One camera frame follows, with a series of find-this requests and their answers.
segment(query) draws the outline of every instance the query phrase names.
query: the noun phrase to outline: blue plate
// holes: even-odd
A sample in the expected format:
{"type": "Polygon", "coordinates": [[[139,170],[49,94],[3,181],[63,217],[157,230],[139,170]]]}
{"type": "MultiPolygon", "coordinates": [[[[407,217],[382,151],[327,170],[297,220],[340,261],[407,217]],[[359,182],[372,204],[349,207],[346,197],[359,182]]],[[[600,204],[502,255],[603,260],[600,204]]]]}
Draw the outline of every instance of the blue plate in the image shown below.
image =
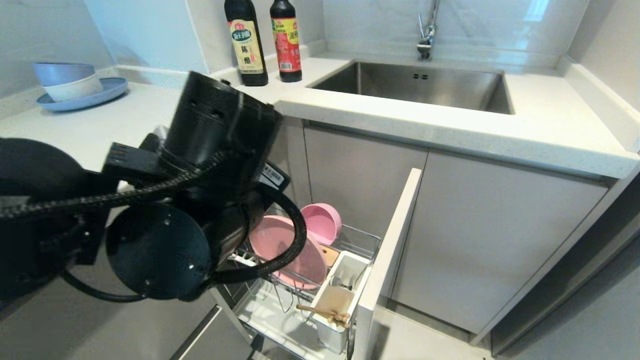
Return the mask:
{"type": "Polygon", "coordinates": [[[123,78],[100,79],[104,90],[95,95],[81,97],[80,99],[55,102],[49,94],[39,97],[36,102],[45,109],[53,111],[70,111],[88,108],[115,99],[127,91],[128,82],[123,78]]]}

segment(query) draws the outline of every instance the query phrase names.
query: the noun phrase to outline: pink bowl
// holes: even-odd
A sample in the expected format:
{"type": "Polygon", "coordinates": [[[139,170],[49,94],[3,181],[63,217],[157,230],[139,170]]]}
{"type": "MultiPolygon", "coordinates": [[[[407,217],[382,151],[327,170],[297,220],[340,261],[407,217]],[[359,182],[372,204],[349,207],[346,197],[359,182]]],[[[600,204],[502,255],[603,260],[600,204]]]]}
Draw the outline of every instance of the pink bowl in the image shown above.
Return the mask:
{"type": "Polygon", "coordinates": [[[307,230],[316,236],[320,243],[331,245],[340,234],[342,219],[338,211],[329,204],[307,205],[300,210],[307,222],[307,230]]]}
{"type": "MultiPolygon", "coordinates": [[[[291,220],[276,215],[268,215],[249,234],[249,242],[256,255],[263,259],[271,260],[291,246],[293,237],[293,222],[291,220]]],[[[324,282],[327,269],[326,261],[313,234],[307,231],[305,247],[296,259],[285,266],[285,269],[300,274],[318,284],[324,282]]],[[[305,282],[298,277],[290,277],[280,272],[275,272],[274,274],[283,282],[297,288],[304,290],[317,288],[317,285],[305,282]]]]}

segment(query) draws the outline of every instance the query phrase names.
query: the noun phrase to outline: stainless steel sink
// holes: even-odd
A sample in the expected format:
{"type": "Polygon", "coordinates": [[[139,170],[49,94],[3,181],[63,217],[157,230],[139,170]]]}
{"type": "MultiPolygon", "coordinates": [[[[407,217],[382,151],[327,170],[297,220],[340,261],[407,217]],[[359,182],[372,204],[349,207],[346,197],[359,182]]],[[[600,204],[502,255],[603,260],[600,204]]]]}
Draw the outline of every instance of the stainless steel sink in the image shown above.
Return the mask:
{"type": "Polygon", "coordinates": [[[492,72],[354,63],[312,88],[513,113],[502,74],[492,72]]]}

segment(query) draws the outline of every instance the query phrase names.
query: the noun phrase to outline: soy sauce bottle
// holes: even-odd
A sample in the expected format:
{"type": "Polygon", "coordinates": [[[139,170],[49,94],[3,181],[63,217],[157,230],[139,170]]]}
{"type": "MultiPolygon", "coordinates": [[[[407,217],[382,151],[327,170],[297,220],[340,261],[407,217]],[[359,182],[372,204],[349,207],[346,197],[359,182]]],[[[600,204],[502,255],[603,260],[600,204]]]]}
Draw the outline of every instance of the soy sauce bottle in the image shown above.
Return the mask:
{"type": "Polygon", "coordinates": [[[269,76],[253,3],[251,0],[225,0],[225,14],[242,82],[246,86],[267,85],[269,76]]]}
{"type": "Polygon", "coordinates": [[[300,65],[300,40],[296,9],[289,0],[275,0],[271,9],[271,26],[278,54],[280,79],[285,83],[302,80],[300,65]]]}

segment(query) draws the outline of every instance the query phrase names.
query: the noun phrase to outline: kitchen counter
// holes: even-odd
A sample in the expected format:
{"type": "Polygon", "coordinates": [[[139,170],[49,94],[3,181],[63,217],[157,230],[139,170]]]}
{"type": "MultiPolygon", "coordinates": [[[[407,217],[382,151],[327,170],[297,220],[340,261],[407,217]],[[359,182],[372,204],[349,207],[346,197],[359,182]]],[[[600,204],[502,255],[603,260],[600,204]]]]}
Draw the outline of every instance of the kitchen counter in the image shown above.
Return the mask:
{"type": "MultiPolygon", "coordinates": [[[[284,115],[489,158],[614,178],[629,175],[640,160],[553,69],[506,69],[514,115],[307,88],[354,58],[491,70],[469,63],[326,53],[303,60],[298,83],[283,83],[275,72],[267,86],[237,88],[274,104],[284,115]]],[[[137,146],[157,125],[168,126],[179,95],[178,88],[130,83],[126,96],[95,108],[71,113],[34,108],[2,119],[0,136],[50,143],[85,168],[100,170],[111,142],[137,146]]]]}

